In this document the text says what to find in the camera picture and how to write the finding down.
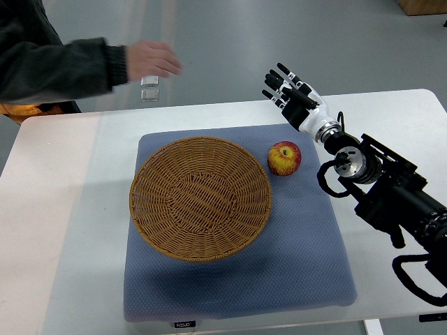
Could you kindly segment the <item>person's bare hand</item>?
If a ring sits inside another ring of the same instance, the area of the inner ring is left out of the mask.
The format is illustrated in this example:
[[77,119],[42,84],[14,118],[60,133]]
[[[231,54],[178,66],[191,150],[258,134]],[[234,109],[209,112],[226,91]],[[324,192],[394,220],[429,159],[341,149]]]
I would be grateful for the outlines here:
[[164,42],[142,40],[127,45],[125,49],[128,81],[137,81],[147,76],[167,78],[182,74],[181,62]]

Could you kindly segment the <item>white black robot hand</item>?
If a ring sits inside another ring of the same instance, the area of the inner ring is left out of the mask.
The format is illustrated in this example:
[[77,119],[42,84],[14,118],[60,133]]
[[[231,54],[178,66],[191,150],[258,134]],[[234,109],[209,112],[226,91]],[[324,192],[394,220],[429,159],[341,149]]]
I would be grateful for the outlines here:
[[307,133],[319,144],[342,130],[341,124],[328,114],[328,106],[312,86],[301,80],[285,65],[265,75],[267,89],[263,95],[274,103],[295,130]]

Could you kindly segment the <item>dark sleeved person's forearm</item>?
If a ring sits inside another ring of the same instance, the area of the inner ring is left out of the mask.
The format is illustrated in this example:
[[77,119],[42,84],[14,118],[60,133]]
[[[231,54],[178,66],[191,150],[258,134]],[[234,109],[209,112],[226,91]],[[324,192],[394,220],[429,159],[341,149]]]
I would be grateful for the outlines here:
[[100,96],[128,82],[126,48],[103,38],[39,46],[1,39],[1,102],[33,105]]

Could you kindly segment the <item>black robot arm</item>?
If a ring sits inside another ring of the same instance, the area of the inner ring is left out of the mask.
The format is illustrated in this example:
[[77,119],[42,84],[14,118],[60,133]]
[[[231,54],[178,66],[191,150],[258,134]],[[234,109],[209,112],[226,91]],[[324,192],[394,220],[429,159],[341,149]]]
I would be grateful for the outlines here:
[[401,283],[433,306],[445,307],[446,296],[435,297],[419,288],[402,265],[422,262],[435,279],[446,284],[446,206],[428,195],[416,165],[364,134],[357,140],[336,125],[319,139],[334,156],[320,167],[320,187],[334,198],[352,196],[354,212],[374,229],[404,248],[407,231],[424,249],[422,255],[400,255],[392,263]]

